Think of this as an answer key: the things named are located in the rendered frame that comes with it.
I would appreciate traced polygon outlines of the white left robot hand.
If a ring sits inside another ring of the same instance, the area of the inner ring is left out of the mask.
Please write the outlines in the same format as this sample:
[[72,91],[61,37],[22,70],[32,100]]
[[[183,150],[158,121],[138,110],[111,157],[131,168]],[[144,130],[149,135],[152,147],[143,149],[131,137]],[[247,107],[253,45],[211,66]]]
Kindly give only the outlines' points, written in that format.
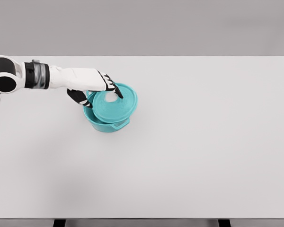
[[96,69],[84,68],[67,68],[63,69],[62,73],[67,78],[68,96],[84,107],[93,107],[92,102],[85,95],[85,91],[113,91],[119,98],[123,99],[120,89],[106,73]]

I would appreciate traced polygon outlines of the teal pot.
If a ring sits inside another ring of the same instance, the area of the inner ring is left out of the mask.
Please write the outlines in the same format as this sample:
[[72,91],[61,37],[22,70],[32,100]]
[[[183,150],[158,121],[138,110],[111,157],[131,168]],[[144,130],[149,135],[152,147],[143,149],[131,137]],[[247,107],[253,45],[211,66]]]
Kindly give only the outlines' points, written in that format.
[[[87,98],[90,102],[93,102],[95,94],[96,92],[91,92],[91,91],[87,92]],[[130,117],[129,117],[120,122],[106,123],[106,122],[99,120],[94,115],[93,108],[84,107],[83,111],[84,111],[86,118],[89,120],[89,122],[94,127],[94,129],[100,132],[115,132],[115,131],[122,129],[130,122]]]

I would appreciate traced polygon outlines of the teal pot lid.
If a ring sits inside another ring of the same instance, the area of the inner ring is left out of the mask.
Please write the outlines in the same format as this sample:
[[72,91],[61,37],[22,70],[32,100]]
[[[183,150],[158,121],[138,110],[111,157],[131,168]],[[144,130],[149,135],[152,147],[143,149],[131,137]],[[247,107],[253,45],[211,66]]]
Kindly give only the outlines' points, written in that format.
[[101,91],[94,96],[92,105],[94,115],[106,123],[120,122],[129,118],[138,105],[138,96],[135,90],[122,83],[117,83],[123,98],[114,92]]

